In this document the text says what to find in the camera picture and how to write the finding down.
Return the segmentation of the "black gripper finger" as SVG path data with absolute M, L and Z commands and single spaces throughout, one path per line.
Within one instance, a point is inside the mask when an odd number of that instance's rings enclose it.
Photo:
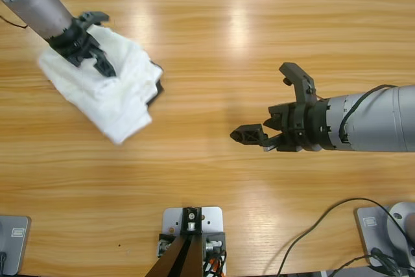
M 274 130 L 281 130 L 282 129 L 282 116 L 280 113 L 272 114 L 270 118 L 268 118 L 264 123 L 264 126 L 274 129 Z
M 92 56 L 96 60 L 94 68 L 104 77 L 115 77 L 116 72 L 101 50 L 92 50 Z
M 241 125 L 231 134 L 231 139 L 243 145 L 259 145 L 268 139 L 268 135 L 263 132 L 261 124 Z

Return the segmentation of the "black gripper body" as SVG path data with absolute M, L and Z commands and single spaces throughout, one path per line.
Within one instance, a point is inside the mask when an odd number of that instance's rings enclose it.
M 265 147 L 273 147 L 281 152 L 320 151 L 330 148 L 327 125 L 328 100 L 314 103 L 291 102 L 268 108 L 270 116 L 280 113 L 282 129 L 277 136 L 268 138 Z
M 92 50 L 101 50 L 88 29 L 92 25 L 100 26 L 103 21 L 104 17 L 72 17 L 70 26 L 61 35 L 48 38 L 47 43 L 69 63 L 79 67 L 84 59 L 93 58 Z

